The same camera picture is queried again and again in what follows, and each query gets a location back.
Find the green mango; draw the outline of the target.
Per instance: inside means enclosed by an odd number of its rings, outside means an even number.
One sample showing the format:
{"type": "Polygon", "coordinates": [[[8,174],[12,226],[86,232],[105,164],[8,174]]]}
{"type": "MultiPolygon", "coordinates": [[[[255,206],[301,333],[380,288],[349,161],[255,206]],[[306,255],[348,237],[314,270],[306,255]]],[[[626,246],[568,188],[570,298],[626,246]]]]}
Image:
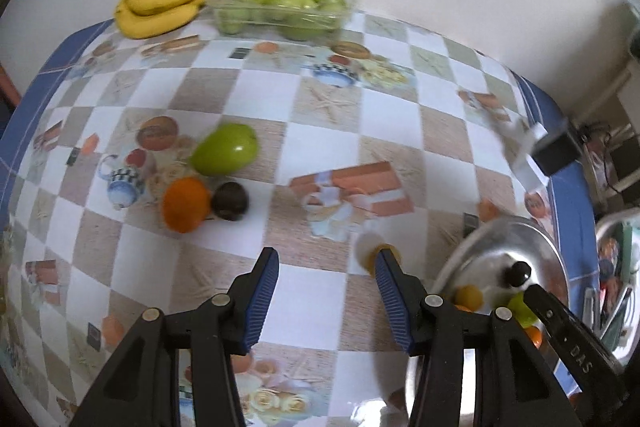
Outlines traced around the green mango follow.
{"type": "Polygon", "coordinates": [[[537,315],[529,309],[526,303],[524,303],[523,291],[520,291],[510,298],[508,302],[508,309],[512,312],[514,319],[518,321],[518,324],[520,324],[523,329],[528,329],[538,322],[537,315]]]}
{"type": "Polygon", "coordinates": [[[189,158],[190,166],[202,176],[228,176],[257,157],[259,143],[247,124],[220,124],[198,144],[189,158]]]}

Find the orange beside plum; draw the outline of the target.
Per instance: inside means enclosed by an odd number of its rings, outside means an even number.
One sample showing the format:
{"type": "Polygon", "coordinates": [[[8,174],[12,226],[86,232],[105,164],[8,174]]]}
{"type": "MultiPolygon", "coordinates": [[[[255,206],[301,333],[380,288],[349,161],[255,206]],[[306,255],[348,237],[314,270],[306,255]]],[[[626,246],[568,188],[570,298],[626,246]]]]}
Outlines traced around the orange beside plum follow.
{"type": "Polygon", "coordinates": [[[186,234],[195,231],[209,216],[212,193],[198,178],[188,176],[172,182],[162,199],[160,213],[166,227],[186,234]]]}

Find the white shelf unit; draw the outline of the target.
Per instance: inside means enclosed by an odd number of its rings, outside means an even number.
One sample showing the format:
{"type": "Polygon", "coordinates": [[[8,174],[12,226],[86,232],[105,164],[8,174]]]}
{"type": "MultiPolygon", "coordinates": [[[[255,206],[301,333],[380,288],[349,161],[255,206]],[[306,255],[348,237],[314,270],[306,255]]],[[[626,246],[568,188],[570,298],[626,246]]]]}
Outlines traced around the white shelf unit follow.
{"type": "Polygon", "coordinates": [[[639,168],[621,178],[615,171],[612,153],[639,136],[639,126],[628,115],[620,96],[639,81],[639,9],[625,6],[625,60],[620,71],[588,100],[573,122],[582,137],[582,169],[589,186],[592,205],[605,212],[611,202],[624,205],[623,191],[639,181],[639,168]]]}

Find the checkered picture tablecloth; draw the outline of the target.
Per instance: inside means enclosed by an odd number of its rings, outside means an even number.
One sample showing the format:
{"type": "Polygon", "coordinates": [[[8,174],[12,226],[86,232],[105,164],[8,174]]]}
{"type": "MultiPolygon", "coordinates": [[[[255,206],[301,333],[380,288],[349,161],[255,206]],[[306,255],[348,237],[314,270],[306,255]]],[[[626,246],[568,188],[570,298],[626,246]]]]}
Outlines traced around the checkered picture tablecloth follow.
{"type": "Polygon", "coordinates": [[[37,425],[65,426],[144,309],[195,308],[271,246],[278,286],[238,363],[250,425],[401,425],[407,360],[364,255],[393,245],[432,283],[488,200],[555,237],[582,311],[598,272],[582,169],[527,194],[497,130],[561,117],[492,58],[364,13],[336,49],[223,37],[209,17],[146,41],[109,23],[78,31],[1,140],[2,369],[37,425]],[[220,124],[252,127],[258,155],[202,176],[189,158],[220,124]],[[188,176],[212,196],[243,185],[245,216],[169,230],[163,196],[188,176]]]}

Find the clear box of green fruit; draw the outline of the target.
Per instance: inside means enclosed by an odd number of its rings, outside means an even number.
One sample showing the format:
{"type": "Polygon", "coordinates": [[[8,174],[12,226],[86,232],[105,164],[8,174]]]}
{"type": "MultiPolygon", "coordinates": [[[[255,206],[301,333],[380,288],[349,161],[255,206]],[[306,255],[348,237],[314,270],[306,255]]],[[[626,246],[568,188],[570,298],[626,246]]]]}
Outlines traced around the clear box of green fruit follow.
{"type": "Polygon", "coordinates": [[[278,35],[296,42],[328,40],[352,18],[358,0],[207,0],[218,32],[228,37],[278,35]]]}

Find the silver metal tray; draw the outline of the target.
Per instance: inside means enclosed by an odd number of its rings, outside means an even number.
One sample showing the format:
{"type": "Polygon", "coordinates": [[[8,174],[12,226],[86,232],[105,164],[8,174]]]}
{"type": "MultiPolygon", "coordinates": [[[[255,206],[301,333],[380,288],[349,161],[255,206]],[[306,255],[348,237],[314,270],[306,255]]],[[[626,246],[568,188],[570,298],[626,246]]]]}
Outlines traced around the silver metal tray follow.
{"type": "MultiPolygon", "coordinates": [[[[539,284],[568,305],[570,290],[564,261],[551,236],[533,221],[521,217],[502,217],[481,225],[466,236],[446,261],[430,293],[452,300],[459,287],[473,285],[483,294],[483,306],[477,311],[489,314],[506,307],[513,295],[530,284],[539,284]],[[506,272],[516,262],[525,262],[532,274],[520,287],[506,281],[506,272]]],[[[476,355],[473,349],[463,351],[463,379],[460,426],[472,426],[475,409],[476,355]]],[[[405,397],[410,416],[423,359],[410,358],[405,384],[405,397]]]]}

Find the brown kiwi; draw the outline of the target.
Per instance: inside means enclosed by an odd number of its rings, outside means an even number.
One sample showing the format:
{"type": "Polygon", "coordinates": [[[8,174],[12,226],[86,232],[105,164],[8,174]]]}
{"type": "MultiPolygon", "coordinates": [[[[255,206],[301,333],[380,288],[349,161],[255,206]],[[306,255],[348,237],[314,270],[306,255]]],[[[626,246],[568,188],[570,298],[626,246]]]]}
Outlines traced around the brown kiwi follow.
{"type": "Polygon", "coordinates": [[[375,276],[375,262],[376,262],[376,257],[378,257],[378,253],[380,251],[390,251],[394,259],[397,261],[398,265],[401,264],[401,255],[393,245],[380,244],[374,247],[372,251],[369,251],[367,254],[365,254],[363,258],[363,262],[362,262],[363,268],[367,270],[370,277],[375,276]]]}
{"type": "Polygon", "coordinates": [[[476,312],[484,306],[484,296],[480,288],[475,285],[460,286],[454,292],[454,304],[465,306],[476,312]]]}

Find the black power adapter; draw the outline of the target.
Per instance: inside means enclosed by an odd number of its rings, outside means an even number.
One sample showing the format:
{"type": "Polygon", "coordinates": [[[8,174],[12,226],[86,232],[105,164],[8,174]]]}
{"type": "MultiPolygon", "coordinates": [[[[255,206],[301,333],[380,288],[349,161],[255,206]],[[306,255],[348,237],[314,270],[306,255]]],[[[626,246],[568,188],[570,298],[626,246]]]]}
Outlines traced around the black power adapter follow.
{"type": "Polygon", "coordinates": [[[545,176],[553,176],[582,157],[582,140],[572,127],[555,129],[535,144],[532,157],[545,176]]]}

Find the dark plum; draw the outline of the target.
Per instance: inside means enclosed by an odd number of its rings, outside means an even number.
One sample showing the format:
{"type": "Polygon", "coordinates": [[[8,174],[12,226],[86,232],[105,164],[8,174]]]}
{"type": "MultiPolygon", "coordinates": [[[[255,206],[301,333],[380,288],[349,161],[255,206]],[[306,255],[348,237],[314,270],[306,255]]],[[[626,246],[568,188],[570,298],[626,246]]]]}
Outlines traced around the dark plum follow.
{"type": "Polygon", "coordinates": [[[506,285],[519,288],[527,283],[532,276],[532,268],[525,261],[517,261],[512,263],[503,272],[503,280],[506,285]]]}
{"type": "Polygon", "coordinates": [[[220,184],[210,200],[213,214],[222,220],[239,221],[250,207],[250,198],[244,186],[229,181],[220,184]]]}

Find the dark plum beside orange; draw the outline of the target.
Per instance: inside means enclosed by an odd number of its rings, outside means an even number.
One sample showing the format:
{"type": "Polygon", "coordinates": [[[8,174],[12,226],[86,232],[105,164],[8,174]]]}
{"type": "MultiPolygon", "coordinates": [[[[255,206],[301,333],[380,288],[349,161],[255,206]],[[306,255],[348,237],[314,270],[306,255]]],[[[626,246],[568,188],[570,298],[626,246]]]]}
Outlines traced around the dark plum beside orange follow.
{"type": "Polygon", "coordinates": [[[244,186],[229,181],[220,184],[210,200],[213,214],[222,220],[239,221],[250,207],[250,198],[244,186]]]}

